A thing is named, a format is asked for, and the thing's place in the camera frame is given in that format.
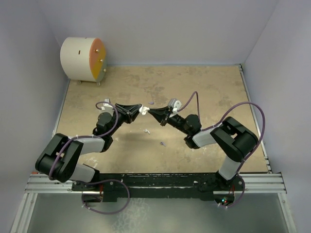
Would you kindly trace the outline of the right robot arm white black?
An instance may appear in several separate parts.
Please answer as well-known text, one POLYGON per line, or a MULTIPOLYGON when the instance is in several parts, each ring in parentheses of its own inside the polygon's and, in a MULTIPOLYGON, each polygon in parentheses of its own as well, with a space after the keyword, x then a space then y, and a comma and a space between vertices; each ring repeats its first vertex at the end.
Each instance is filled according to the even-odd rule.
POLYGON ((190 114, 186 118, 173 112, 172 107, 154 108, 148 111, 161 126, 171 125, 186 136, 184 141, 190 149, 199 149, 210 144, 218 144, 226 157, 216 172, 216 184, 221 190, 233 185, 240 166, 245 158, 256 149, 259 139, 248 128, 228 114, 231 107, 220 122, 208 129, 202 129, 199 116, 190 114))

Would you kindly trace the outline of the white charging case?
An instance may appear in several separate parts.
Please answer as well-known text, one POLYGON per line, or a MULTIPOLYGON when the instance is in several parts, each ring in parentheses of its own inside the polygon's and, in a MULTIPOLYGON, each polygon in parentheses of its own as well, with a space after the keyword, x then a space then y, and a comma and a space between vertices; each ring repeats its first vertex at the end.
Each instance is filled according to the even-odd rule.
POLYGON ((138 110, 142 115, 146 115, 148 111, 144 110, 144 106, 141 106, 138 110))

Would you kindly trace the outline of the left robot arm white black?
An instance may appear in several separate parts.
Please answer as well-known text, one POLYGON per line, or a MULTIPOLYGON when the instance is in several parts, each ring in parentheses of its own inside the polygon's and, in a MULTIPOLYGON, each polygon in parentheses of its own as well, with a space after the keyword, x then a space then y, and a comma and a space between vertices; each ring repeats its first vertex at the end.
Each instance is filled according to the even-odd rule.
POLYGON ((109 149, 113 142, 112 135, 124 123, 132 123, 142 110, 142 104, 119 105, 101 101, 96 108, 98 115, 96 127, 91 135, 68 137, 55 134, 35 163, 35 169, 48 175, 50 180, 66 182, 82 181, 88 190, 95 190, 100 185, 96 170, 78 164, 79 157, 89 153, 101 153, 109 149))

